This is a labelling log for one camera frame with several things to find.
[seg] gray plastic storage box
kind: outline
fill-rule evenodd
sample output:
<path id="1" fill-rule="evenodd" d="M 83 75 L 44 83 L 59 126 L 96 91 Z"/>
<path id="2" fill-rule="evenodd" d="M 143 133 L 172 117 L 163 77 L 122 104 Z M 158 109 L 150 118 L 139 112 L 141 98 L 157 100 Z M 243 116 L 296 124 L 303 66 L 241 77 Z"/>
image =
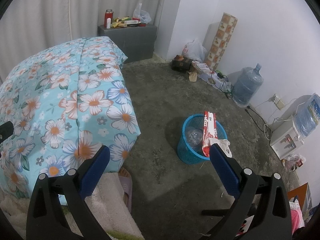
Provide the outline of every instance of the gray plastic storage box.
<path id="1" fill-rule="evenodd" d="M 106 29 L 98 26 L 98 36 L 108 36 L 128 57 L 125 63 L 152 58 L 156 42 L 157 27 L 116 27 Z"/>

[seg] white cloth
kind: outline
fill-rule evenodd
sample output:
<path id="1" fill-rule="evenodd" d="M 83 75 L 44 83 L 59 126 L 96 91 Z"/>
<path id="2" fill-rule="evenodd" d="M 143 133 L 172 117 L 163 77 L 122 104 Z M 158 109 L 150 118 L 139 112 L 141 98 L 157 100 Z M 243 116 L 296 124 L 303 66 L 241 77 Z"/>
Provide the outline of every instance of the white cloth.
<path id="1" fill-rule="evenodd" d="M 232 157 L 231 151 L 229 149 L 230 142 L 227 139 L 216 139 L 216 138 L 207 138 L 207 142 L 209 145 L 217 143 L 223 152 L 227 155 L 227 157 Z"/>
<path id="2" fill-rule="evenodd" d="M 101 176 L 92 196 L 85 202 L 104 230 L 115 230 L 143 238 L 123 201 L 118 173 Z M 0 207 L 14 229 L 26 239 L 27 213 L 30 199 L 17 199 L 0 191 Z M 81 235 L 71 213 L 66 214 L 71 230 Z"/>
<path id="3" fill-rule="evenodd" d="M 157 25 L 163 0 L 13 0 L 0 20 L 0 78 L 41 50 L 97 36 L 106 9 L 114 17 L 132 16 L 138 3 Z"/>

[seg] blue floral blanket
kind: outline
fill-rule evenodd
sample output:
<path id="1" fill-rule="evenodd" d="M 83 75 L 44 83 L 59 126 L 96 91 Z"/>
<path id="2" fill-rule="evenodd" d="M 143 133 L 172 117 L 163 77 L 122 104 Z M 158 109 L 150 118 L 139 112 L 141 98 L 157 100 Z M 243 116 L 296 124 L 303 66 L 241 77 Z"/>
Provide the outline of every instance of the blue floral blanket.
<path id="1" fill-rule="evenodd" d="M 14 67 L 0 87 L 0 123 L 14 135 L 1 145 L 0 187 L 30 197 L 40 173 L 63 175 L 110 149 L 117 172 L 140 135 L 120 68 L 127 57 L 108 38 L 46 49 Z"/>

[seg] water jug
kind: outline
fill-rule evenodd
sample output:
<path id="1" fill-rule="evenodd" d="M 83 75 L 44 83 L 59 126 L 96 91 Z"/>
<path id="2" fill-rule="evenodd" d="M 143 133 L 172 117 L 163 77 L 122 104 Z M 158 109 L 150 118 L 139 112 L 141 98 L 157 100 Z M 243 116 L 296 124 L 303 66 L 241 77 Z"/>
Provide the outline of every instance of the water jug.
<path id="1" fill-rule="evenodd" d="M 252 96 L 262 85 L 263 78 L 259 74 L 260 69 L 260 64 L 257 64 L 255 69 L 251 67 L 242 69 L 232 91 L 232 99 L 239 107 L 246 107 Z"/>
<path id="2" fill-rule="evenodd" d="M 293 117 L 293 122 L 300 135 L 305 138 L 316 128 L 319 121 L 320 97 L 313 94 L 307 102 L 299 106 L 297 114 Z"/>

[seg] white curtain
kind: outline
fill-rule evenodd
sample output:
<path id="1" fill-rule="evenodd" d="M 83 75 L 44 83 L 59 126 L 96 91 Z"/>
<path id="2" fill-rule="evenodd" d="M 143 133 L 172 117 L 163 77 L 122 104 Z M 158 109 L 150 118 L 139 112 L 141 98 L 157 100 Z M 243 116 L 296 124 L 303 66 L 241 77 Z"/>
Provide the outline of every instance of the white curtain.
<path id="1" fill-rule="evenodd" d="M 94 37 L 106 9 L 132 16 L 137 3 L 156 25 L 163 0 L 13 0 L 0 20 L 0 78 L 25 58 L 80 37 Z"/>

